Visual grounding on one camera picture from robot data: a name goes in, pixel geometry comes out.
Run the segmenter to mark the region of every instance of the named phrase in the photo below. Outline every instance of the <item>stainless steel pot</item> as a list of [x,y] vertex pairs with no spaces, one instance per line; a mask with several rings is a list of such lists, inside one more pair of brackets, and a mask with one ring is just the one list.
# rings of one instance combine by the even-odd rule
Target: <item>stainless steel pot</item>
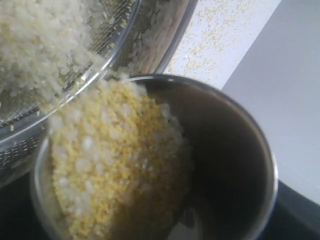
[[[146,85],[152,97],[171,106],[194,149],[192,191],[168,239],[256,239],[274,207],[278,176],[254,119],[221,91],[189,78],[144,75],[130,81]],[[34,155],[31,196],[47,233],[54,240],[66,239],[52,190],[49,150],[45,135]]]

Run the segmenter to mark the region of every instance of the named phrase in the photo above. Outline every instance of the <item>yellow millet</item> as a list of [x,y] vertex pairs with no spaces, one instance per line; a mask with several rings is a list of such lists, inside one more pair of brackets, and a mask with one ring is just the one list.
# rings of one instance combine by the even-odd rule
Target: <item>yellow millet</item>
[[192,176],[167,104],[100,81],[50,118],[53,184],[75,240],[153,240],[172,227]]

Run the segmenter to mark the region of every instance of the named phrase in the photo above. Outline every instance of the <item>metal colander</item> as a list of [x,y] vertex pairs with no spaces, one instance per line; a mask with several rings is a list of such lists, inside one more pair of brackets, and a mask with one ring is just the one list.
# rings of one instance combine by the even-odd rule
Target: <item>metal colander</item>
[[62,79],[67,87],[57,102],[45,106],[34,92],[0,95],[0,188],[30,169],[31,154],[44,120],[72,99],[105,69],[129,74],[161,73],[185,32],[197,0],[100,0],[113,24],[100,27],[91,50],[104,57],[100,71],[88,65]]

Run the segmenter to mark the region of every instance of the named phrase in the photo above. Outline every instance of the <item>black stovetop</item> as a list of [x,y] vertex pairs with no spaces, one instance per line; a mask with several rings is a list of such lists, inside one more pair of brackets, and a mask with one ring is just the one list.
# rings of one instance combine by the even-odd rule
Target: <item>black stovetop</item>
[[[33,210],[28,179],[29,176],[26,175],[13,183],[16,187],[11,184],[11,187],[5,187],[0,191],[2,240],[49,240]],[[280,183],[279,194],[280,196],[290,194],[288,188],[282,183]],[[305,226],[297,216],[293,217],[286,205],[277,201],[270,221],[259,240],[320,240],[320,235],[316,235]]]

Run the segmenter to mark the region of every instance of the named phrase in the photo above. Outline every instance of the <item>white countertop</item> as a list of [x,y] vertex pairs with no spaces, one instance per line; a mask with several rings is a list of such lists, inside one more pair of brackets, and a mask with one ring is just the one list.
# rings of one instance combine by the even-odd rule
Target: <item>white countertop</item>
[[281,0],[199,0],[165,73],[221,89]]

